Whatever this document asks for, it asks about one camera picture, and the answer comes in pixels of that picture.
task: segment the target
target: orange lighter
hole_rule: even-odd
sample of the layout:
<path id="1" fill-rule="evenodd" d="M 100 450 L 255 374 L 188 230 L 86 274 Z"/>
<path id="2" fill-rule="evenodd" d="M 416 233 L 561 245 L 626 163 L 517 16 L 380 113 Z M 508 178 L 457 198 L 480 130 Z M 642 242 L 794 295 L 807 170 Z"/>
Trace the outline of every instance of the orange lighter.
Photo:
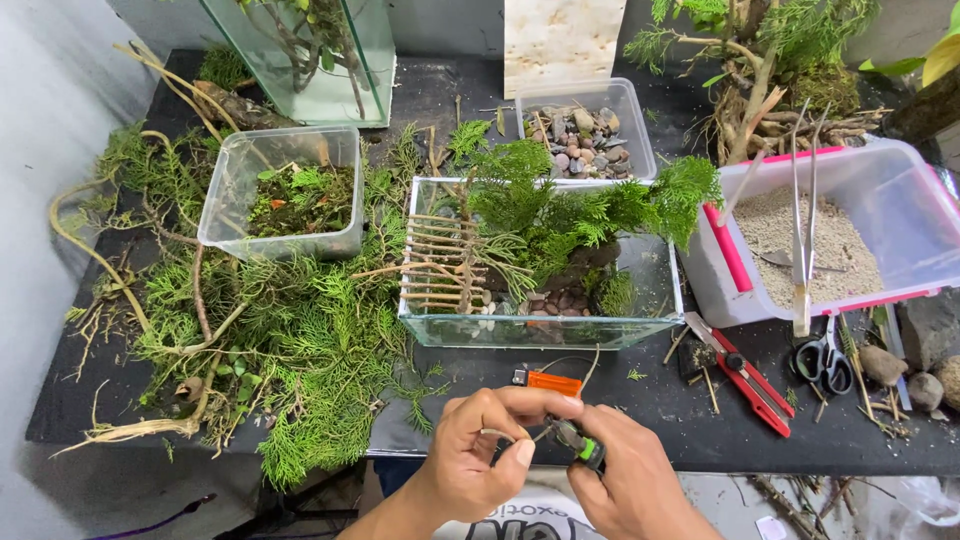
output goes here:
<path id="1" fill-rule="evenodd" d="M 548 375 L 539 371 L 529 371 L 525 369 L 514 370 L 514 384 L 519 386 L 529 386 L 531 388 L 546 388 L 547 390 L 556 390 L 565 396 L 571 398 L 579 397 L 581 382 L 568 377 L 557 375 Z"/>

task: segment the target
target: hand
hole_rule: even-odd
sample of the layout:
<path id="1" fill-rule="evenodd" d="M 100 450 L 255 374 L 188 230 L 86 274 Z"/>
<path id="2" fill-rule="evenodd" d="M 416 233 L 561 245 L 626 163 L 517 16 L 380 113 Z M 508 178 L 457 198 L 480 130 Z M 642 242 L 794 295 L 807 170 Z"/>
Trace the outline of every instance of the hand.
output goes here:
<path id="1" fill-rule="evenodd" d="M 601 480 L 580 463 L 567 469 L 590 523 L 608 540 L 722 540 L 684 495 L 657 436 L 606 405 L 574 418 L 607 447 Z"/>
<path id="2" fill-rule="evenodd" d="M 483 388 L 450 400 L 426 461 L 407 483 L 425 494 L 422 501 L 430 505 L 423 511 L 436 513 L 440 525 L 478 522 L 523 487 L 535 445 L 522 426 L 541 424 L 547 412 L 571 418 L 583 407 L 580 400 L 558 392 L 521 386 Z M 503 441 L 510 446 L 495 466 L 491 460 L 500 437 L 482 429 L 500 430 L 516 440 L 512 445 Z"/>

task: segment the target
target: gravel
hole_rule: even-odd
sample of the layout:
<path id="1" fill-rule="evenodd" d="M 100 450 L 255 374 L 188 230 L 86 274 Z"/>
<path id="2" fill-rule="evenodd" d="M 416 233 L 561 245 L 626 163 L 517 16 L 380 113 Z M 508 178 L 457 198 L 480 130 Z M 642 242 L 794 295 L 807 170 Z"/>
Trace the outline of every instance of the gravel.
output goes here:
<path id="1" fill-rule="evenodd" d="M 806 222 L 809 201 L 800 201 Z M 793 306 L 791 269 L 762 259 L 759 254 L 784 250 L 793 254 L 793 186 L 781 187 L 744 199 L 733 209 L 733 218 L 753 252 L 754 264 L 763 279 L 767 294 L 777 306 Z M 876 260 L 850 218 L 824 197 L 817 204 L 813 231 L 813 263 L 829 268 L 845 268 L 846 273 L 817 272 L 809 286 L 813 304 L 860 296 L 883 289 Z"/>

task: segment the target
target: fingernail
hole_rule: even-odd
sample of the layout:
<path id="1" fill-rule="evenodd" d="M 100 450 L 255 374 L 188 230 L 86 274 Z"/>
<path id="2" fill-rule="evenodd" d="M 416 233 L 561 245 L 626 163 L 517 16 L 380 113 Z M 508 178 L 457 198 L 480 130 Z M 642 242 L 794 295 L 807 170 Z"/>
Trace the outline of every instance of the fingernail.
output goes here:
<path id="1" fill-rule="evenodd" d="M 516 451 L 516 460 L 520 462 L 520 465 L 529 468 L 530 462 L 534 459 L 534 450 L 537 448 L 537 443 L 530 439 L 523 439 L 516 441 L 516 443 L 520 445 L 520 448 Z"/>
<path id="2" fill-rule="evenodd" d="M 576 405 L 577 407 L 580 407 L 580 408 L 582 408 L 582 407 L 584 406 L 584 402 L 578 400 L 577 398 L 571 398 L 570 396 L 564 396 L 564 399 L 565 399 L 569 404 L 571 404 L 571 405 Z"/>

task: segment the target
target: wire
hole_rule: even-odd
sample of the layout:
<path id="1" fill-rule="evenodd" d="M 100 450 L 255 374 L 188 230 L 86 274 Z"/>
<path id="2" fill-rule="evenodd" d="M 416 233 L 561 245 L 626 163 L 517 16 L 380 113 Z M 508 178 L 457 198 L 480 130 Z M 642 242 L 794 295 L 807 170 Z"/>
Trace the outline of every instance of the wire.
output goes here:
<path id="1" fill-rule="evenodd" d="M 345 528 L 337 528 L 335 530 L 328 530 L 327 532 L 317 532 L 314 534 L 280 534 L 274 536 L 251 536 L 250 540 L 291 540 L 294 538 L 323 538 L 325 536 L 330 536 L 333 534 L 340 534 Z"/>
<path id="2" fill-rule="evenodd" d="M 89 538 L 88 540 L 112 540 L 112 539 L 114 539 L 114 538 L 127 538 L 127 537 L 129 537 L 129 536 L 136 536 L 136 535 L 138 535 L 138 534 L 143 534 L 144 532 L 150 532 L 151 530 L 157 530 L 158 528 L 161 528 L 161 527 L 163 527 L 163 526 L 165 526 L 165 525 L 170 524 L 171 522 L 173 522 L 174 520 L 176 520 L 176 519 L 179 518 L 180 516 L 183 516 L 183 515 L 186 515 L 186 514 L 192 514 L 192 513 L 196 512 L 197 509 L 200 508 L 200 505 L 201 505 L 201 504 L 209 503 L 210 501 L 213 501 L 213 500 L 216 499 L 216 498 L 217 498 L 217 494 L 216 494 L 216 493 L 211 493 L 211 494 L 209 494 L 209 495 L 207 495 L 207 496 L 205 496 L 205 497 L 201 497 L 201 498 L 197 499 L 196 501 L 194 501 L 193 503 L 190 503 L 190 504 L 188 504 L 187 506 L 185 506 L 185 507 L 183 508 L 183 510 L 181 510 L 181 511 L 177 512 L 176 514 L 170 516 L 169 518 L 167 518 L 167 519 L 165 519 L 165 520 L 163 520 L 163 521 L 161 521 L 161 522 L 159 522 L 159 523 L 153 524 L 153 525 L 151 525 L 151 526 L 149 526 L 149 527 L 135 528 L 134 530 L 127 530 L 127 531 L 125 531 L 125 532 L 117 532 L 116 534 L 109 534 L 109 535 L 107 535 L 107 536 L 97 536 L 97 537 L 94 537 L 94 538 Z"/>

